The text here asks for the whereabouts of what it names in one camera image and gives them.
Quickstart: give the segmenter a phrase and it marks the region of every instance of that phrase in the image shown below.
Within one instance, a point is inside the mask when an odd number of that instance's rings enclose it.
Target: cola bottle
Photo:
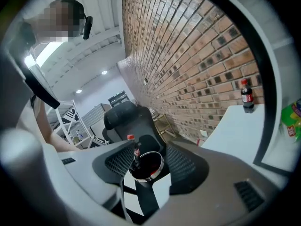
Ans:
[[[140,150],[139,150],[139,145],[138,143],[135,142],[135,137],[134,135],[128,135],[127,140],[132,140],[134,142],[134,161],[132,164],[132,170],[135,169],[140,169],[141,166],[141,161],[140,161]]]
[[[241,84],[243,85],[243,88],[241,89],[241,96],[243,99],[245,113],[252,113],[254,111],[254,99],[252,89],[248,85],[248,81],[246,79],[242,79]]]

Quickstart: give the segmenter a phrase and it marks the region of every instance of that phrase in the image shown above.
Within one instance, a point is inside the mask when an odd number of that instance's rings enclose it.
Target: wall outlet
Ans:
[[[208,133],[205,130],[199,130],[204,137],[208,137]]]

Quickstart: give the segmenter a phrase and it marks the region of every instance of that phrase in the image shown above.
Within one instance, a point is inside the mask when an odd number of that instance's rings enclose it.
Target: office chair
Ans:
[[[127,135],[133,134],[135,142],[140,144],[141,154],[156,151],[165,155],[166,144],[160,137],[147,107],[137,107],[131,101],[126,101],[110,109],[103,120],[104,139],[118,142],[127,140]]]

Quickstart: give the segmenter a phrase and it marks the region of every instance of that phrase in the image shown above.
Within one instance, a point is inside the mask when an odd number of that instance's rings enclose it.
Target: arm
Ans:
[[[47,119],[45,104],[43,101],[41,101],[40,111],[36,121],[46,143],[53,145],[57,152],[80,150],[65,142],[59,135],[53,132]]]

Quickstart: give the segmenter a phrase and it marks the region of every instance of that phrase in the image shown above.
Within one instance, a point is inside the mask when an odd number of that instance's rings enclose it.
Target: snack bag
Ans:
[[[289,137],[301,138],[301,99],[282,110],[281,121],[285,125]]]

